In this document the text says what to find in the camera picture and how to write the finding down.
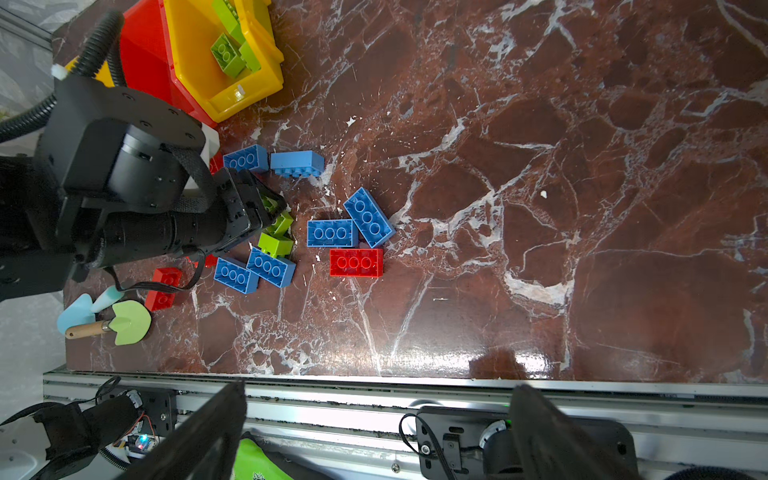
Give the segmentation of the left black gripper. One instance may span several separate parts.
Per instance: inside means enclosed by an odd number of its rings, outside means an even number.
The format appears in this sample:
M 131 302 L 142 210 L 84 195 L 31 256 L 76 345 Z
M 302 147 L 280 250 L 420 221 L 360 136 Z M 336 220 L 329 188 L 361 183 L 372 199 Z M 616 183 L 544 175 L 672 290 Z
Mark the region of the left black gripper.
M 56 96 L 32 161 L 41 252 L 83 267 L 221 255 L 287 208 L 249 170 L 212 175 L 217 133 L 160 99 L 78 75 Z

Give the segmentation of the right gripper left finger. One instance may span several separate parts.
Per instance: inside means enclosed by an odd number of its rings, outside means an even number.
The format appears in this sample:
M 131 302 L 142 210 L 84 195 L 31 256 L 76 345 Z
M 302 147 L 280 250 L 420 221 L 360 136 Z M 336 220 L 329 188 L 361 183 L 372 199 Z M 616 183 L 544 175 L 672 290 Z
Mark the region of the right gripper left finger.
M 121 479 L 229 479 L 247 413 L 245 384 L 225 385 Z

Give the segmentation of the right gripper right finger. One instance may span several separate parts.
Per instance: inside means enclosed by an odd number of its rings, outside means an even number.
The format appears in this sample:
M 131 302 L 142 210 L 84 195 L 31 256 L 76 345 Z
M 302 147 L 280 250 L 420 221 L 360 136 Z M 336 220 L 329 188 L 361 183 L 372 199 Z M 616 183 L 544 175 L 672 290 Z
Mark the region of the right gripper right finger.
M 538 390 L 513 390 L 509 420 L 526 479 L 638 479 L 634 441 L 622 424 L 573 418 Z

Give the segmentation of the green lego small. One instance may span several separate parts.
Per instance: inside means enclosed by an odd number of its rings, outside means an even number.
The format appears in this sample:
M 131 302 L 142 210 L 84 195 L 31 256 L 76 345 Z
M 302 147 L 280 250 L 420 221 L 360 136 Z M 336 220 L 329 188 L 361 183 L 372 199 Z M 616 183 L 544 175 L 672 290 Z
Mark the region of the green lego small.
M 272 258 L 288 257 L 294 246 L 294 241 L 284 236 L 274 236 L 262 233 L 258 241 L 258 248 Z

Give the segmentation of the red bin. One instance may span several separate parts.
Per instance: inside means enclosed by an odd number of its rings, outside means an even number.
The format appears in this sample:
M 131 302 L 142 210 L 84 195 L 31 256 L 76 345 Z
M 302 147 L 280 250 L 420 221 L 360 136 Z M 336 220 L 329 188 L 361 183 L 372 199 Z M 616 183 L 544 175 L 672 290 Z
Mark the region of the red bin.
M 164 3 L 139 1 L 124 13 L 124 18 L 120 55 L 127 86 L 163 100 L 215 128 L 217 123 L 176 77 Z

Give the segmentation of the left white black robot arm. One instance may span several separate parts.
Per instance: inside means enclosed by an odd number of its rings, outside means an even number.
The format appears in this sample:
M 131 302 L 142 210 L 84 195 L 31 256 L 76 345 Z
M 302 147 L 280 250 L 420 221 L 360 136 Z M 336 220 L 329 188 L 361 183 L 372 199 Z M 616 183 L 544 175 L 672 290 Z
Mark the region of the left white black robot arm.
M 254 173 L 203 160 L 203 126 L 123 79 L 124 17 L 106 13 L 73 70 L 1 138 L 32 132 L 33 155 L 1 160 L 1 296 L 61 290 L 95 269 L 164 255 L 203 262 L 272 225 L 287 205 Z

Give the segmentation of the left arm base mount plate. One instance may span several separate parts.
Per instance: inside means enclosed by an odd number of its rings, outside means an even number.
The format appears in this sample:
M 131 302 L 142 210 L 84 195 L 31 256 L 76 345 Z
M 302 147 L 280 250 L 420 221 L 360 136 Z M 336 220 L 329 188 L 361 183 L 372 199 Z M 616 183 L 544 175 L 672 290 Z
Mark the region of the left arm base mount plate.
M 135 405 L 131 435 L 167 437 L 175 428 L 176 392 L 153 387 L 121 387 L 96 394 L 96 404 L 109 403 L 118 396 L 128 396 Z

